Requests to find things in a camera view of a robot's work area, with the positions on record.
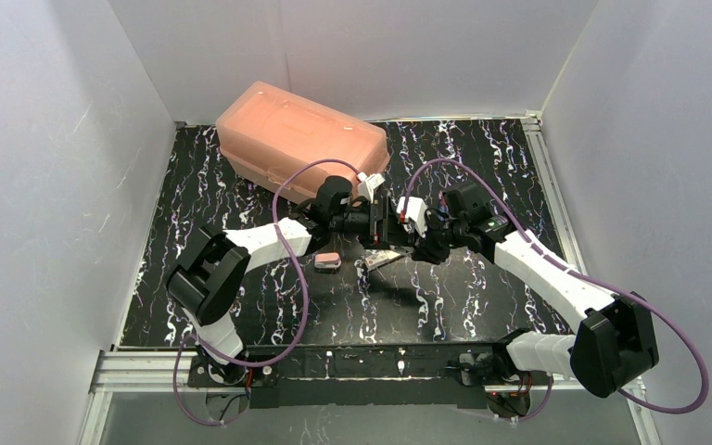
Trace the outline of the pink mini stapler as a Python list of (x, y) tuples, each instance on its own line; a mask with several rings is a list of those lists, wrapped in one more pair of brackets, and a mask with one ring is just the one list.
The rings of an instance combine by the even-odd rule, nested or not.
[(313, 267), (317, 273), (336, 273), (342, 264), (336, 252), (317, 253), (313, 257)]

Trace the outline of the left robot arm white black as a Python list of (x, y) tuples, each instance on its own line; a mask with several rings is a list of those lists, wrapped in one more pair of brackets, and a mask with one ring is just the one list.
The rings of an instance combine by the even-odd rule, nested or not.
[(357, 191), (341, 176), (329, 176), (315, 197), (285, 218), (251, 229), (194, 232), (166, 279), (168, 295), (194, 326), (195, 341), (216, 363), (249, 368), (244, 344), (230, 310), (244, 276), (256, 268), (288, 260), (299, 276), (299, 261), (322, 254), (333, 235), (354, 235), (367, 249), (391, 249), (407, 238), (380, 173), (358, 176)]

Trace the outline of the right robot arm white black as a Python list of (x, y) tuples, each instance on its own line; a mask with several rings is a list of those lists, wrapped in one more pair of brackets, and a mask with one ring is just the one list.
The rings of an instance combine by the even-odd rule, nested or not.
[(418, 197), (400, 197), (397, 213), (409, 230), (416, 260), (441, 262), (454, 248), (468, 248), (520, 279), (551, 305), (569, 335), (518, 330), (501, 339), (495, 356), (511, 374), (546, 372), (574, 377), (605, 398), (655, 367), (660, 360), (651, 313), (636, 294), (621, 297), (575, 276), (575, 268), (530, 231), (519, 231), (496, 212), (474, 183), (447, 189), (443, 209)]

